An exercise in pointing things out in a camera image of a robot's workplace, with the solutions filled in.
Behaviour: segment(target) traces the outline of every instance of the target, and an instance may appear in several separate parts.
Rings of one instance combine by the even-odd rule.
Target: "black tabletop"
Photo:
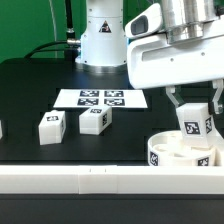
[[[113,108],[113,122],[99,136],[80,135],[79,115],[65,109],[61,144],[40,146],[38,125],[53,110],[60,89],[132,89],[127,72],[96,75],[63,60],[9,60],[0,66],[1,163],[147,164],[147,140],[176,129],[174,106],[161,89],[145,91],[148,109]]]
[[[152,135],[179,128],[163,88],[144,90],[147,109],[113,108],[99,136],[79,134],[79,115],[66,109],[61,144],[40,146],[38,125],[60,89],[132,89],[127,72],[96,75],[56,59],[11,59],[0,65],[0,164],[145,165]],[[209,83],[182,86],[186,102],[208,102]],[[215,116],[223,134],[223,115]],[[220,195],[0,195],[1,223],[223,223]]]

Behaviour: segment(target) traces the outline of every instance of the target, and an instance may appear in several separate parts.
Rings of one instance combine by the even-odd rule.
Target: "paper sheet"
[[[54,108],[88,108],[95,105],[147,108],[142,90],[62,89]]]

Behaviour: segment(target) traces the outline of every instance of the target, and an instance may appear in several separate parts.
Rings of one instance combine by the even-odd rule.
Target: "green wall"
[[[58,40],[65,40],[66,20],[64,0],[52,0]],[[74,27],[77,38],[86,27],[85,0],[72,0]],[[146,0],[124,0],[124,24],[146,9]],[[54,40],[49,0],[1,0],[0,1],[0,62],[23,57],[35,47]],[[54,57],[42,53],[37,57]]]

